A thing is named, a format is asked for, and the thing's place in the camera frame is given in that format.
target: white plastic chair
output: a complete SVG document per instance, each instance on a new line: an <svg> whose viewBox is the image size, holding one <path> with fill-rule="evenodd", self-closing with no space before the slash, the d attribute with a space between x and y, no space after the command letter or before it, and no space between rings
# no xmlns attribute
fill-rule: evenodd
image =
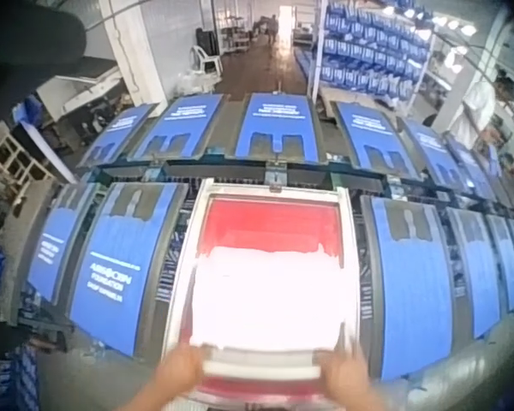
<svg viewBox="0 0 514 411"><path fill-rule="evenodd" d="M198 59L200 60L200 71L203 71L205 73L206 64L213 63L217 75L219 77L223 75L223 64L221 63L220 56L208 56L204 49L202 49L199 45L193 45L192 50L194 50L196 56L198 56Z"/></svg>

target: screen printing press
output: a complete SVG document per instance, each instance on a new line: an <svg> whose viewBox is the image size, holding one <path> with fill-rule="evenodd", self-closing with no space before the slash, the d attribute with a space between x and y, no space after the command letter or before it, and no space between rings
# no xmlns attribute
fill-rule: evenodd
<svg viewBox="0 0 514 411"><path fill-rule="evenodd" d="M303 96L158 110L123 112L80 183L9 218L33 240L6 283L151 366L215 346L189 398L218 408L323 406L313 351L353 337L403 402L474 361L445 392L465 395L514 351L514 179L494 158L357 104L322 124Z"/></svg>

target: hand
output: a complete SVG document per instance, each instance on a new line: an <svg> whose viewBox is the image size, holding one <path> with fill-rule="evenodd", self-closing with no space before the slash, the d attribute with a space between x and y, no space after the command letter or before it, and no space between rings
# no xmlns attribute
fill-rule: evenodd
<svg viewBox="0 0 514 411"><path fill-rule="evenodd" d="M357 342L352 344L352 353L318 353L317 361L328 398L351 411L383 409L381 400L371 388L368 364Z"/></svg>
<svg viewBox="0 0 514 411"><path fill-rule="evenodd" d="M202 363L207 355L207 348L180 344L165 356L154 374L154 383L165 400L191 391L202 380Z"/></svg>

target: wooden floor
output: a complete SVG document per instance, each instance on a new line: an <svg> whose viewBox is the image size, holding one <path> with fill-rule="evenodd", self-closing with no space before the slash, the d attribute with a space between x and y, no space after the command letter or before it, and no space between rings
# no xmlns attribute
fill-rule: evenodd
<svg viewBox="0 0 514 411"><path fill-rule="evenodd" d="M306 94L307 81L297 65L290 39L279 39L274 46L260 36L245 53L222 57L223 80L216 92L230 94L231 100L242 100L250 92Z"/></svg>

